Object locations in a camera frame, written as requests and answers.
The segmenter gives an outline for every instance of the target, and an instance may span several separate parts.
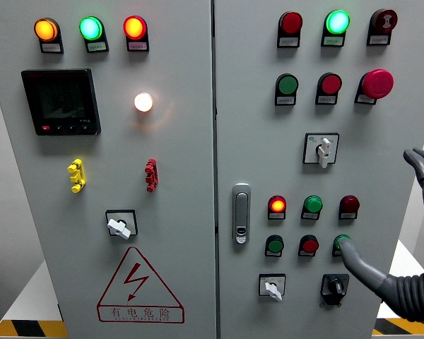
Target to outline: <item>red push button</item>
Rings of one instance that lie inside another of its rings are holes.
[[[363,79],[363,93],[371,99],[386,97],[394,86],[394,78],[384,69],[375,69],[367,73]]]
[[[312,234],[307,234],[300,240],[298,256],[315,256],[318,248],[317,238]]]
[[[372,14],[370,25],[377,34],[389,34],[397,25],[397,14],[392,9],[379,9]]]
[[[322,90],[329,95],[336,94],[342,86],[342,80],[336,74],[326,75],[322,80]]]
[[[344,196],[341,199],[340,207],[343,213],[357,213],[360,208],[360,201],[356,196]]]
[[[286,34],[295,35],[302,29],[303,19],[299,13],[286,12],[280,22],[280,26]]]

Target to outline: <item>electrical hazard warning sign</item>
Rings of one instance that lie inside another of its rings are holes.
[[[184,307],[136,247],[129,247],[98,303],[104,322],[184,323]]]

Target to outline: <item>illuminated green light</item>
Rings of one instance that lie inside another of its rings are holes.
[[[326,17],[326,28],[332,34],[344,33],[351,23],[351,17],[346,11],[332,11]]]
[[[336,249],[340,250],[341,247],[339,246],[339,240],[341,239],[350,239],[350,237],[347,234],[341,234],[339,236],[337,236],[336,238],[334,238],[333,244],[336,247]]]
[[[102,35],[102,23],[94,16],[87,16],[80,22],[80,32],[87,40],[96,40]]]

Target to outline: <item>red indicator light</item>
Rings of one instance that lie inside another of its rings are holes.
[[[341,86],[341,78],[335,74],[326,76],[322,81],[322,90],[329,95],[337,93],[341,89]]]
[[[301,30],[303,19],[299,13],[286,12],[281,19],[280,25],[286,34],[294,35]]]
[[[315,240],[308,240],[303,244],[303,251],[307,253],[314,253],[319,248],[319,243]]]
[[[378,34],[389,34],[397,25],[397,14],[392,9],[380,9],[372,14],[370,25]]]
[[[344,196],[341,199],[342,213],[357,213],[360,208],[360,202],[356,196]]]
[[[371,99],[386,97],[394,86],[394,78],[384,69],[375,69],[365,75],[363,79],[363,93]]]
[[[140,16],[129,16],[122,25],[124,33],[129,39],[139,40],[146,34],[148,26]]]
[[[282,196],[274,196],[270,199],[269,206],[274,213],[282,213],[285,211],[285,199]]]

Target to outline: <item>gray metal panel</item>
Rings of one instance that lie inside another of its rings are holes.
[[[126,51],[130,15],[148,23],[148,54]],[[84,16],[104,23],[109,53],[86,53]],[[40,52],[42,17],[60,25],[64,55]],[[70,338],[216,336],[211,67],[208,1],[0,1],[1,108]],[[102,133],[36,136],[20,72],[74,68],[92,69]],[[154,98],[144,117],[139,92]],[[66,171],[76,157],[88,180],[77,195]],[[152,194],[150,157],[160,178]],[[135,209],[139,235],[109,236],[107,209]],[[130,246],[181,302],[185,324],[99,322],[96,304]]]
[[[343,48],[321,48],[325,16],[350,13]],[[399,22],[388,47],[366,47],[371,15],[392,8]],[[394,253],[413,170],[404,148],[424,141],[424,1],[216,0],[220,321],[222,338],[369,338],[379,299],[353,276],[341,307],[319,307],[322,275],[347,273],[331,257],[334,237],[349,234],[365,258],[386,271]],[[280,16],[303,17],[299,49],[276,49]],[[383,68],[394,89],[374,107],[353,103],[361,76]],[[343,80],[336,106],[314,104],[326,72]],[[297,104],[274,107],[276,79],[299,80]],[[305,133],[340,134],[336,164],[303,165]],[[252,240],[237,247],[231,236],[233,186],[252,188]],[[287,200],[286,220],[267,220],[267,202]],[[301,220],[302,204],[318,195],[318,221]],[[338,221],[341,198],[360,199],[358,219]],[[281,258],[264,257],[271,234],[284,238]],[[314,258],[299,258],[298,244],[314,234]],[[258,274],[286,273],[283,302],[259,297]]]

